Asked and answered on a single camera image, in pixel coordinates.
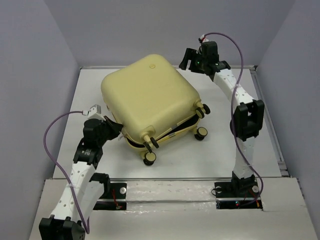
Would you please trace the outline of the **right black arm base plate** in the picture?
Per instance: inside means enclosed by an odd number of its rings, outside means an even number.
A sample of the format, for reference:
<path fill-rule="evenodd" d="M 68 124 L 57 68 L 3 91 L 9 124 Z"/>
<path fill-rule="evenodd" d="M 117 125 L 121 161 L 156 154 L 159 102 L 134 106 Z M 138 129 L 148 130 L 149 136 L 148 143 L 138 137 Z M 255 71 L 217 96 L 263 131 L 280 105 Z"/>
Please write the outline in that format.
<path fill-rule="evenodd" d="M 218 210 L 262 210 L 263 204 L 260 197 L 258 184 L 245 186 L 244 189 L 235 191 L 229 181 L 218 181 L 214 183 L 211 194 L 216 198 Z"/>

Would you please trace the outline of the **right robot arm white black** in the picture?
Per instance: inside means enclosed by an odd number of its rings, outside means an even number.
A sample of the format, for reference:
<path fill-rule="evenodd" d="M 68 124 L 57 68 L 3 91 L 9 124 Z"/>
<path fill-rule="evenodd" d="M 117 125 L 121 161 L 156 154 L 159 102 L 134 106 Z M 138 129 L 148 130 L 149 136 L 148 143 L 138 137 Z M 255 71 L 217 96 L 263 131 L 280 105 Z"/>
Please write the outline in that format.
<path fill-rule="evenodd" d="M 252 166 L 254 145 L 263 127 L 265 104 L 254 99 L 240 85 L 230 65 L 221 61 L 218 45 L 202 41 L 198 49 L 187 48 L 178 66 L 181 70 L 209 76 L 230 101 L 230 131 L 234 137 L 236 153 L 231 180 L 215 183 L 212 193 L 217 198 L 259 197 L 261 178 Z"/>

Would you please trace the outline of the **yellow hard-shell suitcase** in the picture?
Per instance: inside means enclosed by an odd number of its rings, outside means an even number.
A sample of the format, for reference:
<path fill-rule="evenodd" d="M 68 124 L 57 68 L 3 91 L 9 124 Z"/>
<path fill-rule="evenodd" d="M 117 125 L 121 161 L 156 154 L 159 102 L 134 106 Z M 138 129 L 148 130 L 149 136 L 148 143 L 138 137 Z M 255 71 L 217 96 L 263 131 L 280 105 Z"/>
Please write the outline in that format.
<path fill-rule="evenodd" d="M 103 101 L 122 125 L 122 134 L 146 166 L 157 159 L 155 149 L 188 132 L 202 141 L 208 135 L 201 119 L 210 114 L 198 91 L 159 54 L 112 72 L 100 85 Z"/>

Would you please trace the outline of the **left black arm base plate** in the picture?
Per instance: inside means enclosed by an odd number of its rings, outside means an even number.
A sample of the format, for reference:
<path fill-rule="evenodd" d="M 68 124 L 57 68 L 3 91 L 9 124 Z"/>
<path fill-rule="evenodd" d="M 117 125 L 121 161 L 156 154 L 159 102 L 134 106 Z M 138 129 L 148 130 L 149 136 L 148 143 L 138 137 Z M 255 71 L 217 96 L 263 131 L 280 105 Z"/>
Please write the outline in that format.
<path fill-rule="evenodd" d="M 127 209 L 127 183 L 111 182 L 110 190 L 104 193 L 94 206 L 95 211 L 125 211 Z"/>

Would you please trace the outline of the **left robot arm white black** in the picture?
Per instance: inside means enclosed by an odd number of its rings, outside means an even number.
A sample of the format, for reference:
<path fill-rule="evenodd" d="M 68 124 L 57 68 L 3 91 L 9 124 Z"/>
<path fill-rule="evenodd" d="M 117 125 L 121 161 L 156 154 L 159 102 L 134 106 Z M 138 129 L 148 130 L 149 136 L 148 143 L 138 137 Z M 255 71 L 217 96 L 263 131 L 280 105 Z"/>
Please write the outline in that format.
<path fill-rule="evenodd" d="M 99 198 L 110 194 L 110 177 L 98 173 L 103 146 L 116 139 L 123 125 L 107 116 L 87 119 L 77 145 L 70 173 L 56 162 L 66 178 L 62 195 L 49 217 L 41 219 L 38 229 L 43 240 L 83 240 L 90 233 L 90 215 Z"/>

